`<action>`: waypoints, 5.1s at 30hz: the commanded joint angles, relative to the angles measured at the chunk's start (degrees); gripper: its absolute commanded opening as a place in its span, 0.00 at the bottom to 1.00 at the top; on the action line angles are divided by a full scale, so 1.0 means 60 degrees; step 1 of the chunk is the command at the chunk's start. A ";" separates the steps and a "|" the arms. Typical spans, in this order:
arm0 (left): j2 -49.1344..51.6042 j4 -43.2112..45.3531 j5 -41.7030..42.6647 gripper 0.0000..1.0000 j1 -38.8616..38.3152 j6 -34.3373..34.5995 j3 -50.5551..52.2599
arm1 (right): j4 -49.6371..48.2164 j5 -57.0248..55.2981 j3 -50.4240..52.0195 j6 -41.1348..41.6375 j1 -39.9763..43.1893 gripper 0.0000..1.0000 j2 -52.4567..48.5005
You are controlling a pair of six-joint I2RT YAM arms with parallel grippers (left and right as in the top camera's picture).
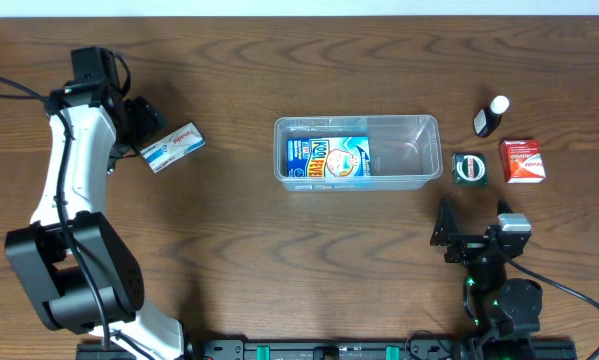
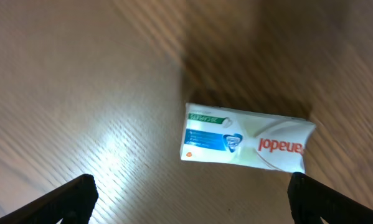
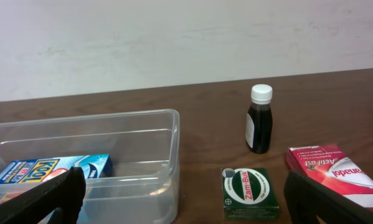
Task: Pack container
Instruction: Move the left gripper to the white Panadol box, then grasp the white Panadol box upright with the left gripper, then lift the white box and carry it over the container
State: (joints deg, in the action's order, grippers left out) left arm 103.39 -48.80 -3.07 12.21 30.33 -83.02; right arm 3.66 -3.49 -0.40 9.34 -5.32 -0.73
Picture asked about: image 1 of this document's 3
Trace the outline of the white blue Panadol box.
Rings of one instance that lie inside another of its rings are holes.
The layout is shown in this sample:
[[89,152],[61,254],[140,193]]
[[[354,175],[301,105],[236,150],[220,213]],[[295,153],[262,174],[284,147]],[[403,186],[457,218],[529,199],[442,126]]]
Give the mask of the white blue Panadol box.
[[158,173],[180,158],[201,148],[205,140],[190,122],[141,151],[141,156],[154,173]]

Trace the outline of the blue Kool Fever box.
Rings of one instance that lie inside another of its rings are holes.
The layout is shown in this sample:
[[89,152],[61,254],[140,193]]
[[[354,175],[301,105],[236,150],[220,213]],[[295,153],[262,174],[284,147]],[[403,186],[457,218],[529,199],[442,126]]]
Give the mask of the blue Kool Fever box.
[[365,136],[291,138],[286,142],[289,177],[338,178],[372,175]]

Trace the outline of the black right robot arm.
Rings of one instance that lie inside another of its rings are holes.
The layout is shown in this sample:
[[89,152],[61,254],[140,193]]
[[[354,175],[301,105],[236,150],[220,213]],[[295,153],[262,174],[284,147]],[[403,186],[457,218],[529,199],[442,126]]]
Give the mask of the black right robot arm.
[[481,235],[459,230],[450,201],[440,201],[432,246],[446,249],[444,260],[466,269],[463,303],[476,329],[455,342],[453,359],[536,359],[532,334],[540,330],[543,290],[529,279],[510,278],[506,265],[521,255],[531,236],[525,215],[501,199],[497,223]]

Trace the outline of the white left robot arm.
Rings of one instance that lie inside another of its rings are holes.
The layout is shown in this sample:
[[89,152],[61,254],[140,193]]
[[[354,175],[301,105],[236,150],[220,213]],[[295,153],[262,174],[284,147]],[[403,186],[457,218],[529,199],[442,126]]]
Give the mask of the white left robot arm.
[[145,297],[136,258],[106,218],[108,162],[125,130],[118,88],[73,84],[51,93],[52,150],[29,226],[6,236],[5,253],[50,330],[98,336],[138,359],[187,359],[181,323]]

